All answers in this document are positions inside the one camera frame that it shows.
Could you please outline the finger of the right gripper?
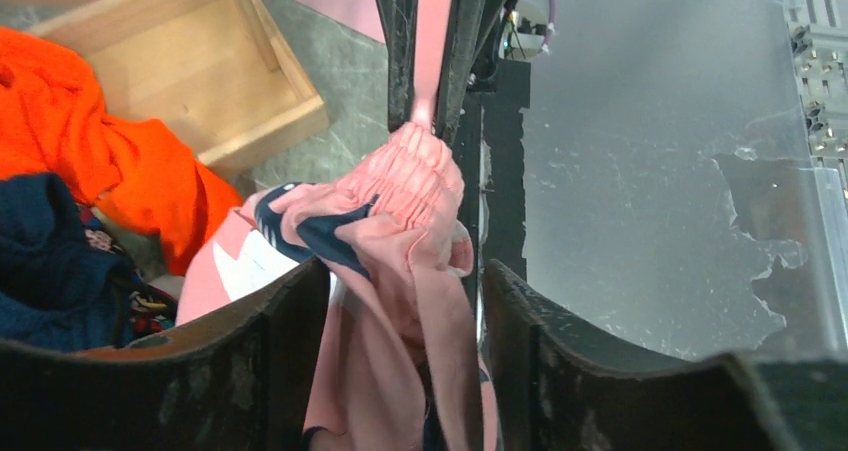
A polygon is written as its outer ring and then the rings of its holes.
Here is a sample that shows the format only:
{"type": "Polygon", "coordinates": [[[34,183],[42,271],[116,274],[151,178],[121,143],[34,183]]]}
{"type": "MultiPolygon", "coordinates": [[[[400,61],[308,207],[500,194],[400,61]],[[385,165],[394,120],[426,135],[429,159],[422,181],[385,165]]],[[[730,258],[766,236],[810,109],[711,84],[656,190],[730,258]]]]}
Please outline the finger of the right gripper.
{"type": "Polygon", "coordinates": [[[418,0],[376,0],[388,52],[387,127],[410,117],[418,0]]]}
{"type": "Polygon", "coordinates": [[[518,0],[451,0],[435,114],[435,134],[448,146],[456,138],[467,89],[494,79],[495,35],[518,0]]]}

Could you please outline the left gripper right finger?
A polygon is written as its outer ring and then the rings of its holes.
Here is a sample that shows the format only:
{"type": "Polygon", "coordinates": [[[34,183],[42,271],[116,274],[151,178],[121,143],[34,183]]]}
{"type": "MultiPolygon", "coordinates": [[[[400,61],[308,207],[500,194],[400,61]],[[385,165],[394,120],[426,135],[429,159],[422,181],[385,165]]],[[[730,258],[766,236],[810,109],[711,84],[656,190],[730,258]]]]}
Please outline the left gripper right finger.
{"type": "Polygon", "coordinates": [[[490,371],[508,450],[843,450],[845,353],[688,362],[627,342],[484,271],[490,371]]]}

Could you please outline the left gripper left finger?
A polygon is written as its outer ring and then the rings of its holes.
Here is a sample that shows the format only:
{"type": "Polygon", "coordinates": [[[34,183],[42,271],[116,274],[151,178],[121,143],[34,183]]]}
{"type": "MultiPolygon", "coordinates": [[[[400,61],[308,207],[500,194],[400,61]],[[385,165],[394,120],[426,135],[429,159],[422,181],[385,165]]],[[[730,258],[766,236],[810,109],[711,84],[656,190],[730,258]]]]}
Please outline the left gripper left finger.
{"type": "Polygon", "coordinates": [[[296,450],[329,297],[310,259],[120,349],[1,345],[5,450],[296,450]]]}

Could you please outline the pink hanger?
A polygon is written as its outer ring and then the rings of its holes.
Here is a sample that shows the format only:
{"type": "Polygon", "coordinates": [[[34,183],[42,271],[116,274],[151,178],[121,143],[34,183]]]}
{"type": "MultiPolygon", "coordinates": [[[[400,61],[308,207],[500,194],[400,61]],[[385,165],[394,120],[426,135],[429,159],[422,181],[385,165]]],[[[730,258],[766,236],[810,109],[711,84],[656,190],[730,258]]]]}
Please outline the pink hanger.
{"type": "Polygon", "coordinates": [[[432,129],[452,0],[418,0],[409,121],[432,129]]]}

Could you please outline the pink patterned shorts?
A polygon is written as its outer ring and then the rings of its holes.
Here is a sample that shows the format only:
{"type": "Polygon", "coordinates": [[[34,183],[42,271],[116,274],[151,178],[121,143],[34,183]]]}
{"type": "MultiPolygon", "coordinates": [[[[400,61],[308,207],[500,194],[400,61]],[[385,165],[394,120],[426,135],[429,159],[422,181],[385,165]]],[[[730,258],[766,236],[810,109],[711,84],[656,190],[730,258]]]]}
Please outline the pink patterned shorts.
{"type": "Polygon", "coordinates": [[[495,450],[494,386],[462,286],[473,267],[447,145],[403,125],[346,175],[291,182],[230,209],[192,259],[186,324],[318,258],[330,299],[305,450],[495,450]]]}

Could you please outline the wooden clothes rack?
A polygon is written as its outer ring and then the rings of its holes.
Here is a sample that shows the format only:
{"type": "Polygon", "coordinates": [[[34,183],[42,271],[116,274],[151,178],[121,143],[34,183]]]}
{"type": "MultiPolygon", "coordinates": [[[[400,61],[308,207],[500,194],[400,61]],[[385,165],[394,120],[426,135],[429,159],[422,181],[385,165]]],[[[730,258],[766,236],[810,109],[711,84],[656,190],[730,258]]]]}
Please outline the wooden clothes rack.
{"type": "Polygon", "coordinates": [[[32,33],[92,66],[110,113],[163,121],[225,178],[329,124],[261,0],[97,0],[32,33]]]}

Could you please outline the navy blue shorts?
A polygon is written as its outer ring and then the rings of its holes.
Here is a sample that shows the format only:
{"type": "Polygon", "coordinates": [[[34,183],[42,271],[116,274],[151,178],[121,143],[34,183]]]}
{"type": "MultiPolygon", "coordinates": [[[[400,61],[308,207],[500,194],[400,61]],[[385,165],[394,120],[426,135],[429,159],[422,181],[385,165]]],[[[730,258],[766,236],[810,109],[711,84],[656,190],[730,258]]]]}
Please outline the navy blue shorts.
{"type": "Polygon", "coordinates": [[[52,173],[1,182],[1,336],[60,352],[140,338],[134,263],[93,247],[79,208],[52,173]]]}

